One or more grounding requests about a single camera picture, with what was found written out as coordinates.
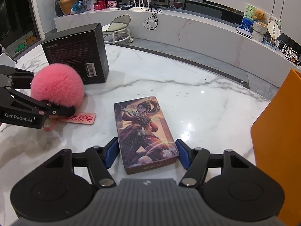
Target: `pink pom-pom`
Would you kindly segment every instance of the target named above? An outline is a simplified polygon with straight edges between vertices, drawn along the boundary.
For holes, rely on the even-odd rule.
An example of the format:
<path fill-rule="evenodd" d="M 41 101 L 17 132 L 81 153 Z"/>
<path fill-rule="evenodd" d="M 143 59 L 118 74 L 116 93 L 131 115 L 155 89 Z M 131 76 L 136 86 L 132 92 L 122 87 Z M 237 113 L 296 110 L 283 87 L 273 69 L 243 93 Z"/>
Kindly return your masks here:
<path fill-rule="evenodd" d="M 31 82 L 31 97 L 56 105 L 79 107 L 84 97 L 84 84 L 73 68 L 55 63 L 36 73 Z"/>

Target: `blue gripper pad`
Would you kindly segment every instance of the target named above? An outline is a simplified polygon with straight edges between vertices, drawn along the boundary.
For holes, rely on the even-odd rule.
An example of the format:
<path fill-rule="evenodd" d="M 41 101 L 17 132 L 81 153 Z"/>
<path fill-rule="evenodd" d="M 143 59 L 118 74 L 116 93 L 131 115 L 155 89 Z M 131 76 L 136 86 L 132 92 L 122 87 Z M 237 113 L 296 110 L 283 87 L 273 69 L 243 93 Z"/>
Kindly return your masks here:
<path fill-rule="evenodd" d="M 188 169 L 192 163 L 192 161 L 189 159 L 189 155 L 186 149 L 179 143 L 178 140 L 176 140 L 176 146 L 179 151 L 179 161 L 181 162 L 184 169 Z"/>
<path fill-rule="evenodd" d="M 107 149 L 106 151 L 106 158 L 103 160 L 104 165 L 106 168 L 110 168 L 113 165 L 117 155 L 119 153 L 119 144 L 118 139 Z"/>

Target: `marble floor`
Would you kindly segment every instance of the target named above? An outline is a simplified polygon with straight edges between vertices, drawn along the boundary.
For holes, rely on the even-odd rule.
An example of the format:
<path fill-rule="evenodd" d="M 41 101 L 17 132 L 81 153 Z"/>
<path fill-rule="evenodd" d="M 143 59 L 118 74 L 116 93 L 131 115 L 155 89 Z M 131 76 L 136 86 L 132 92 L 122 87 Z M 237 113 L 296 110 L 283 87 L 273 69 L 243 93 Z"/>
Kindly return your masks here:
<path fill-rule="evenodd" d="M 21 57 L 23 57 L 26 53 L 30 52 L 32 49 L 34 49 L 36 46 L 39 46 L 41 44 L 41 40 L 35 42 L 34 44 L 30 45 L 30 46 L 27 46 L 25 48 L 24 51 L 22 51 L 20 54 L 18 54 L 17 56 L 14 57 L 14 60 L 18 60 L 20 59 Z"/>
<path fill-rule="evenodd" d="M 20 37 L 19 39 L 17 39 L 15 42 L 13 42 L 11 45 L 9 45 L 9 46 L 6 48 L 6 51 L 10 54 L 11 57 L 13 57 L 14 59 L 16 59 L 16 58 L 15 58 L 15 55 L 17 55 L 18 52 L 15 53 L 15 49 L 18 47 L 18 45 L 23 44 L 23 43 L 26 43 L 26 38 L 29 37 L 29 36 L 31 36 L 31 35 L 33 35 L 33 32 L 32 32 L 32 31 L 30 31 L 30 32 L 28 32 L 27 34 L 23 35 L 22 37 Z"/>
<path fill-rule="evenodd" d="M 126 44 L 127 46 L 131 47 L 138 47 L 142 50 L 146 51 L 152 51 L 152 53 L 165 53 L 168 55 L 173 55 L 179 58 L 187 59 L 193 62 L 196 62 L 202 66 L 207 66 L 212 68 L 209 71 L 214 71 L 214 73 L 222 75 L 223 77 L 233 80 L 227 75 L 233 76 L 234 78 L 238 78 L 246 83 L 248 83 L 247 88 L 252 90 L 253 92 L 258 93 L 259 95 L 265 97 L 268 100 L 272 100 L 272 98 L 275 96 L 275 94 L 278 91 L 278 87 L 270 84 L 269 82 L 243 70 L 238 67 L 235 67 L 231 64 L 228 64 L 226 62 L 220 61 L 218 59 L 214 59 L 211 57 L 208 57 L 206 55 L 203 55 L 201 53 L 197 53 L 194 51 L 189 51 L 180 47 L 175 47 L 171 45 L 167 45 L 164 43 L 159 43 L 155 41 L 150 40 L 144 40 L 139 38 L 134 38 L 134 41 L 132 43 L 121 43 Z"/>

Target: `pink wooden tag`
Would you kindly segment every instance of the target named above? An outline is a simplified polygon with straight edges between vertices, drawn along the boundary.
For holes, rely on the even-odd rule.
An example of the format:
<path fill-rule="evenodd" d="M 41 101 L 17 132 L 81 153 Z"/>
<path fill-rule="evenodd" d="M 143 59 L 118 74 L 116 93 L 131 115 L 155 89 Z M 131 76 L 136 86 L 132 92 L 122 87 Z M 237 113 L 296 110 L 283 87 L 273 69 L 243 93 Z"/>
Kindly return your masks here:
<path fill-rule="evenodd" d="M 82 123 L 82 124 L 93 124 L 95 121 L 96 114 L 95 113 L 84 113 L 84 112 L 76 112 L 71 117 L 60 117 L 59 121 L 71 122 L 71 123 Z"/>

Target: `black electronic device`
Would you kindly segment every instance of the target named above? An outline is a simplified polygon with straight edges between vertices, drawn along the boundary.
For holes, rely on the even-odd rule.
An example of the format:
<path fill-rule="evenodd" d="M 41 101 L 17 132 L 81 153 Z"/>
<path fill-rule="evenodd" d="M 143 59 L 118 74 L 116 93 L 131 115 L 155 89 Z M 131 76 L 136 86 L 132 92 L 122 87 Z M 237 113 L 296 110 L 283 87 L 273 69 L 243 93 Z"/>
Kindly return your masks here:
<path fill-rule="evenodd" d="M 132 7 L 134 7 L 134 5 L 125 5 L 121 8 L 121 10 L 129 10 Z"/>
<path fill-rule="evenodd" d="M 0 122 L 23 127 L 42 128 L 50 114 L 70 117 L 75 107 L 41 102 L 16 89 L 29 89 L 34 73 L 0 65 Z"/>
<path fill-rule="evenodd" d="M 277 219 L 284 192 L 272 178 L 233 150 L 176 145 L 187 169 L 179 186 L 173 179 L 116 185 L 107 168 L 118 155 L 117 138 L 84 153 L 63 149 L 13 187 L 13 226 L 284 226 Z M 76 166 L 87 167 L 92 184 L 74 174 Z M 222 172 L 205 183 L 210 167 Z"/>

